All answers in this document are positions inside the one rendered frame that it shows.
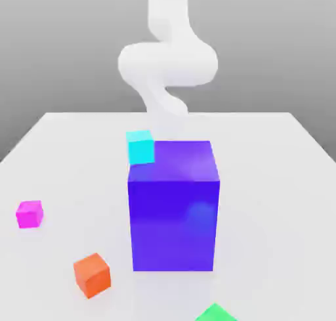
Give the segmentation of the small cyan cube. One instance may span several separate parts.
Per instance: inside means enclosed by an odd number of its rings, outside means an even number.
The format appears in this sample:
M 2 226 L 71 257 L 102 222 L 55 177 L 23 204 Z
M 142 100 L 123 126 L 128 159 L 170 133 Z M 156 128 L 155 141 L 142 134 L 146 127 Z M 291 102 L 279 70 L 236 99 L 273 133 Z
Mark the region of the small cyan cube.
M 127 131 L 126 140 L 130 165 L 154 163 L 154 139 L 149 130 Z

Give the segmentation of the small orange cube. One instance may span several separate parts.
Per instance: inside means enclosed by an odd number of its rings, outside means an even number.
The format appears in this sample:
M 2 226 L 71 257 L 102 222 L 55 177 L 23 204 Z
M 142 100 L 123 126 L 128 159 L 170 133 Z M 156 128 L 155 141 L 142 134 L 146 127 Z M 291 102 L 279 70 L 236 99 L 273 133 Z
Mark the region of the small orange cube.
M 88 299 L 112 285 L 110 268 L 98 253 L 76 261 L 73 264 L 73 269 L 75 281 Z

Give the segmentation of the small magenta cube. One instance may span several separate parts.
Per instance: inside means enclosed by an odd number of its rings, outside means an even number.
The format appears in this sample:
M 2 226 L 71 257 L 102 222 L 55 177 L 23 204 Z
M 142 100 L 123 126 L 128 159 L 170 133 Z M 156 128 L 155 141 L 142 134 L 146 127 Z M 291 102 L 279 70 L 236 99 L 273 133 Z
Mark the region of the small magenta cube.
M 16 210 L 19 228 L 37 228 L 40 226 L 43 216 L 41 200 L 23 201 Z

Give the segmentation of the large purple box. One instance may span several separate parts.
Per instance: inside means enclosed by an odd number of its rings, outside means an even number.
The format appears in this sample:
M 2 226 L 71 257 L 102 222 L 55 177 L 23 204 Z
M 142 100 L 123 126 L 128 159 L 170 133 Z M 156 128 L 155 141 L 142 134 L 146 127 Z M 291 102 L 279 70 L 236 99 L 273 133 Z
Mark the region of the large purple box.
M 135 271 L 212 271 L 220 178 L 208 140 L 157 141 L 127 180 Z

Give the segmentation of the small green cube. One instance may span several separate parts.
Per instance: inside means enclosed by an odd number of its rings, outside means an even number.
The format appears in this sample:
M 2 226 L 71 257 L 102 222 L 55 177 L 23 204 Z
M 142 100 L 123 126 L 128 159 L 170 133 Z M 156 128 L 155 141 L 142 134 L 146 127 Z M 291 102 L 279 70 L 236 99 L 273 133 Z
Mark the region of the small green cube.
M 213 303 L 195 321 L 237 321 L 231 314 L 225 311 L 217 303 Z

